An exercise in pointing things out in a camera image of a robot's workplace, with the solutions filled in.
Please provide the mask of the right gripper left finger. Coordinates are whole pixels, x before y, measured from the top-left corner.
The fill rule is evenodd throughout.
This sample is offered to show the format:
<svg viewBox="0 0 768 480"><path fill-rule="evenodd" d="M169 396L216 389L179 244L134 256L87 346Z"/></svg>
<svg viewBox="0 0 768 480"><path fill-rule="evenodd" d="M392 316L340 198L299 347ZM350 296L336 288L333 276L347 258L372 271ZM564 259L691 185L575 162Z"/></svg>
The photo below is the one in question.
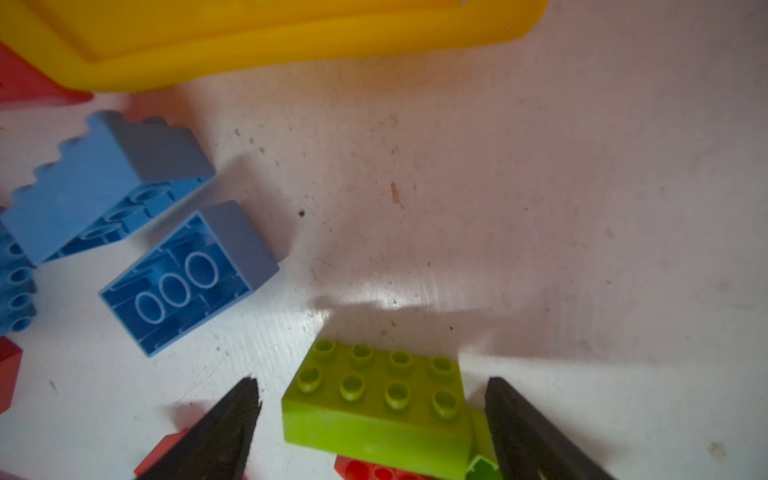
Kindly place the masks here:
<svg viewBox="0 0 768 480"><path fill-rule="evenodd" d="M141 479L242 479L262 403L258 381L241 379Z"/></svg>

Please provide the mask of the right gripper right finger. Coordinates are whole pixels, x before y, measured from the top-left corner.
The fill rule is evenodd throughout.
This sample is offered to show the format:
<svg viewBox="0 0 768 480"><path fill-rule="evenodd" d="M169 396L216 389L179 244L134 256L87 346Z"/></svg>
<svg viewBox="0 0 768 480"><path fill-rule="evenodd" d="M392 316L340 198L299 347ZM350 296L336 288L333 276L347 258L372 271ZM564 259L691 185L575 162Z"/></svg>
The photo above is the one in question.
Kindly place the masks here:
<svg viewBox="0 0 768 480"><path fill-rule="evenodd" d="M488 381L485 414L504 479L614 479L501 377Z"/></svg>

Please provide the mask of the green lego side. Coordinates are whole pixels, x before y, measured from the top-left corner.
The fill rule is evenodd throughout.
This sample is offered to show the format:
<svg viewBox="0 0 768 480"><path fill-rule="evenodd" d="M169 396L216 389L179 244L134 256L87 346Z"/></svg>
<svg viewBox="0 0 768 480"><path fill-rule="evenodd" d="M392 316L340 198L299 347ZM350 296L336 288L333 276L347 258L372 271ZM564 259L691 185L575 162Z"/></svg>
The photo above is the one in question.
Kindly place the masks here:
<svg viewBox="0 0 768 480"><path fill-rule="evenodd" d="M290 444L439 479L466 475L473 427L449 358L318 339L281 410Z"/></svg>

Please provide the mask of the green lego tall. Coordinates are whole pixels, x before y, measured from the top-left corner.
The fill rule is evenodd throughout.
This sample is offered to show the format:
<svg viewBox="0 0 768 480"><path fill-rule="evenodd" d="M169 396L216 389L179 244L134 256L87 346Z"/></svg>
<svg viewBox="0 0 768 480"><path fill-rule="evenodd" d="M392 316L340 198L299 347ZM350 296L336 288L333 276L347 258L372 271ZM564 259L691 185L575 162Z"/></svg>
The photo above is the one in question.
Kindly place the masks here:
<svg viewBox="0 0 768 480"><path fill-rule="evenodd" d="M502 480L486 415L477 408L471 408L469 413L473 440L465 479Z"/></svg>

